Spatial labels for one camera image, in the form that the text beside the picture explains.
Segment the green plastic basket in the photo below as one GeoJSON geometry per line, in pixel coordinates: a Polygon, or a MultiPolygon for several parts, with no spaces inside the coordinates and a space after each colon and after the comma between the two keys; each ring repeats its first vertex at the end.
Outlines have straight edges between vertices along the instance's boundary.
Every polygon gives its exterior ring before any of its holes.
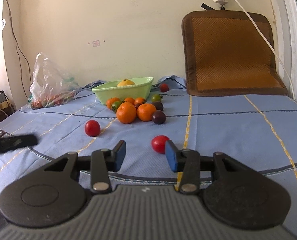
{"type": "Polygon", "coordinates": [[[118,87],[117,85],[121,81],[122,80],[106,82],[102,85],[94,87],[92,92],[103,105],[105,105],[106,101],[111,98],[119,98],[121,101],[128,97],[134,99],[142,97],[147,99],[151,92],[151,86],[154,81],[154,77],[133,78],[131,81],[134,82],[134,85],[118,87]]]}

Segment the dark purple tomato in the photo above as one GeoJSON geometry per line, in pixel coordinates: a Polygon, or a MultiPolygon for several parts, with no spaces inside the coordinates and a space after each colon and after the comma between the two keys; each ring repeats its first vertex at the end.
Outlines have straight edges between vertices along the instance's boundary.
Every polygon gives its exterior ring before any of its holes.
{"type": "Polygon", "coordinates": [[[152,105],[156,108],[157,111],[164,110],[164,106],[160,101],[152,102],[152,105]]]}
{"type": "Polygon", "coordinates": [[[163,124],[166,121],[166,115],[163,111],[157,110],[153,114],[152,121],[158,125],[163,124]]]}

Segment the blue checked bed sheet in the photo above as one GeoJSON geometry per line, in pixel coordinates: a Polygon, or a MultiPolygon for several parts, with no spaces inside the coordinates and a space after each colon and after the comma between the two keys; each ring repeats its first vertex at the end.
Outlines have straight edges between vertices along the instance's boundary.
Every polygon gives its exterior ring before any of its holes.
{"type": "MultiPolygon", "coordinates": [[[[113,185],[173,185],[177,176],[166,157],[155,152],[151,141],[169,137],[178,148],[201,155],[224,152],[277,181],[291,195],[285,227],[297,235],[297,102],[279,95],[226,97],[190,96],[182,78],[162,79],[169,86],[162,103],[166,121],[157,125],[135,120],[125,125],[99,102],[93,82],[81,88],[69,103],[50,108],[24,106],[0,123],[6,135],[33,133],[37,146],[0,154],[0,193],[4,187],[29,172],[67,153],[90,155],[99,148],[112,148],[124,140],[127,153],[121,170],[111,174],[113,185]],[[84,131],[96,120],[97,137],[84,131]]],[[[5,220],[0,213],[0,228],[5,220]]]]}

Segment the red cherry tomato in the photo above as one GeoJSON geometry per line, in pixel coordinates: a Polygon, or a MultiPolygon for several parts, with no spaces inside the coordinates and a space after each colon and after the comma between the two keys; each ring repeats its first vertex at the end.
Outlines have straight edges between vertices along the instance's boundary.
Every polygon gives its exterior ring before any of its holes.
{"type": "Polygon", "coordinates": [[[151,146],[155,152],[164,154],[165,145],[168,140],[169,140],[169,137],[165,135],[158,135],[152,139],[151,146]]]}
{"type": "Polygon", "coordinates": [[[160,91],[161,91],[162,93],[168,92],[169,90],[170,90],[170,89],[169,89],[168,84],[166,84],[166,83],[162,83],[162,84],[160,85],[160,91]]]}
{"type": "Polygon", "coordinates": [[[97,137],[101,132],[101,127],[96,120],[89,120],[85,123],[84,131],[90,137],[97,137]]]}

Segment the brown woven seat cushion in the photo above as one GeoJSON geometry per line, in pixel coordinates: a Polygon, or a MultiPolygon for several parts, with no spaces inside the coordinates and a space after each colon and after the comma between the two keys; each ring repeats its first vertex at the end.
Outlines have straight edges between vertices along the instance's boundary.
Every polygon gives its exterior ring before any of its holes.
{"type": "Polygon", "coordinates": [[[271,51],[272,28],[263,15],[193,11],[183,18],[181,28],[188,94],[287,95],[271,51]]]}

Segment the small orange tomato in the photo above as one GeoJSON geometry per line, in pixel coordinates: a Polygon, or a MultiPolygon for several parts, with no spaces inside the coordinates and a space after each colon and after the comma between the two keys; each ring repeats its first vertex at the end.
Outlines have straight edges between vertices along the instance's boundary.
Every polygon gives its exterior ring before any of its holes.
{"type": "Polygon", "coordinates": [[[127,98],[124,99],[123,102],[128,102],[128,103],[131,103],[132,105],[134,105],[135,100],[134,100],[134,98],[127,97],[127,98]]]}
{"type": "Polygon", "coordinates": [[[112,109],[112,105],[113,103],[115,102],[120,102],[121,100],[117,97],[113,97],[113,98],[109,98],[107,101],[106,101],[106,107],[108,109],[112,109]]]}
{"type": "Polygon", "coordinates": [[[146,103],[146,99],[143,98],[143,97],[138,97],[134,100],[134,104],[137,105],[137,104],[144,104],[146,103]]]}

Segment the orange mandarin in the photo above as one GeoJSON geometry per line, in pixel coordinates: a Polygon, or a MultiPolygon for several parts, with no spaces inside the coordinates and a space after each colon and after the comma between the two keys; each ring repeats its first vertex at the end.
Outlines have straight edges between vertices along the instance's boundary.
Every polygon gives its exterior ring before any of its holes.
{"type": "Polygon", "coordinates": [[[137,116],[141,121],[152,121],[156,107],[150,103],[141,104],[137,109],[137,116]]]}
{"type": "Polygon", "coordinates": [[[129,102],[124,102],[116,111],[116,118],[123,124],[132,123],[137,116],[135,106],[129,102]]]}

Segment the green unripe tomato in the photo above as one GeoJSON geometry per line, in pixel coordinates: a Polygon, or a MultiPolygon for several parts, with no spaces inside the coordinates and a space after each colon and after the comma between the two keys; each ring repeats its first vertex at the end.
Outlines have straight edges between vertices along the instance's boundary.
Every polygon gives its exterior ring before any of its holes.
{"type": "Polygon", "coordinates": [[[154,94],[152,97],[151,97],[151,101],[152,102],[161,102],[163,99],[163,97],[160,95],[160,94],[154,94]]]}

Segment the large yellow citrus fruit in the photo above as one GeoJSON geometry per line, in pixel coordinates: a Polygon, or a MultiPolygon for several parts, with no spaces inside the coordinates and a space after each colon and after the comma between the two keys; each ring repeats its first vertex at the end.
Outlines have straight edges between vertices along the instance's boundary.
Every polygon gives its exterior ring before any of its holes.
{"type": "Polygon", "coordinates": [[[117,84],[117,87],[131,86],[131,85],[134,85],[134,84],[135,84],[135,83],[134,83],[132,80],[124,79],[124,80],[120,81],[120,82],[117,84]]]}

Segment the green orange tomato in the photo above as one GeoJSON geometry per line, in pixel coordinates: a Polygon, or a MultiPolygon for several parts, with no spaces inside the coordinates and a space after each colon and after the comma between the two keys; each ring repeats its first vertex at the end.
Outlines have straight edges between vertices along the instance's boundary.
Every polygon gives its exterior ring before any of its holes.
{"type": "Polygon", "coordinates": [[[121,101],[115,101],[114,103],[112,103],[111,105],[111,110],[116,113],[116,111],[118,110],[118,108],[120,107],[121,105],[121,101]]]}

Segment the clear plastic bag of fruit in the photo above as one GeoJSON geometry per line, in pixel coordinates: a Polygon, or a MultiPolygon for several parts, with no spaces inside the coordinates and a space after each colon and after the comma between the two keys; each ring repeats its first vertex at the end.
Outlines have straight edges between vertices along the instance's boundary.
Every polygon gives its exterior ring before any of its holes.
{"type": "Polygon", "coordinates": [[[79,85],[70,72],[39,53],[35,60],[28,100],[31,109],[49,108],[74,100],[79,85]]]}

